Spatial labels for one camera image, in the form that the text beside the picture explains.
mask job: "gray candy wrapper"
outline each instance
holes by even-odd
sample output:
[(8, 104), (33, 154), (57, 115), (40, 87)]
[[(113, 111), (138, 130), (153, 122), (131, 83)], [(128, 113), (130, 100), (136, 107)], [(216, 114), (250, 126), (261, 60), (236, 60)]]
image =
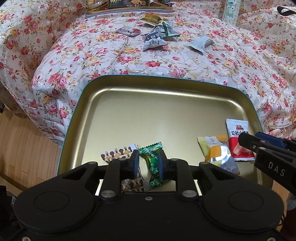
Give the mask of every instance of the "gray candy wrapper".
[(210, 37), (208, 37), (207, 35), (202, 34), (202, 36), (200, 38), (192, 41), (191, 43), (188, 44), (188, 46), (204, 53), (205, 48), (211, 44), (214, 44), (214, 41)]

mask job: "blue gripper pad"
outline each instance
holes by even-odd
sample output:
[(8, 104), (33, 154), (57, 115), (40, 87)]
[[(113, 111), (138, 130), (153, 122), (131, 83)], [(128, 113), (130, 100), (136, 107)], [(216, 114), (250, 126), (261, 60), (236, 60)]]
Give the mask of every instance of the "blue gripper pad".
[(274, 146), (277, 146), (277, 147), (280, 147), (280, 148), (285, 148), (285, 144), (283, 143), (283, 141), (277, 137), (273, 137), (273, 136), (270, 136), (268, 134), (265, 134), (265, 133), (262, 133), (262, 132), (257, 132), (255, 134), (256, 137), (260, 138), (260, 139), (263, 139), (265, 141), (269, 141), (270, 144), (274, 145)]
[(157, 153), (157, 165), (158, 165), (158, 171), (159, 171), (159, 177), (163, 179), (163, 161), (160, 157), (160, 153)]
[(139, 170), (139, 164), (140, 164), (140, 154), (137, 152), (135, 161), (133, 162), (133, 176), (137, 178), (138, 170)]

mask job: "red and white snack packet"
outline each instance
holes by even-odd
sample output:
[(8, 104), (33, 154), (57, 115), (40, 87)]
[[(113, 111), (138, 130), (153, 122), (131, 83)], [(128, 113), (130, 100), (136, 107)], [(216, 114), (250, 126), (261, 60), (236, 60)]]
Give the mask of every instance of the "red and white snack packet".
[(239, 134), (248, 131), (248, 121), (226, 119), (226, 126), (229, 135), (229, 149), (235, 161), (253, 161), (254, 153), (239, 145)]

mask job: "wooden floor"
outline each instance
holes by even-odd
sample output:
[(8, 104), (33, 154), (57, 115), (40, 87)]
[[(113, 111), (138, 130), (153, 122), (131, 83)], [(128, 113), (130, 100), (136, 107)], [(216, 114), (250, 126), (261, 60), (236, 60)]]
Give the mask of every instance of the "wooden floor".
[(60, 152), (31, 120), (0, 114), (0, 175), (19, 189), (52, 178)]

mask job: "green candy wrapper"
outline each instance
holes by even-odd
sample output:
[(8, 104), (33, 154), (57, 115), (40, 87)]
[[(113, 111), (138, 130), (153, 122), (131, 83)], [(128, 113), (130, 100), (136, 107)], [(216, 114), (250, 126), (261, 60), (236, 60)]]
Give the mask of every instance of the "green candy wrapper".
[(155, 143), (150, 146), (146, 146), (139, 149), (139, 154), (145, 159), (148, 168), (151, 172), (151, 178), (149, 184), (151, 188), (155, 188), (168, 180), (159, 178), (158, 164), (157, 164), (157, 152), (163, 148), (161, 142)]

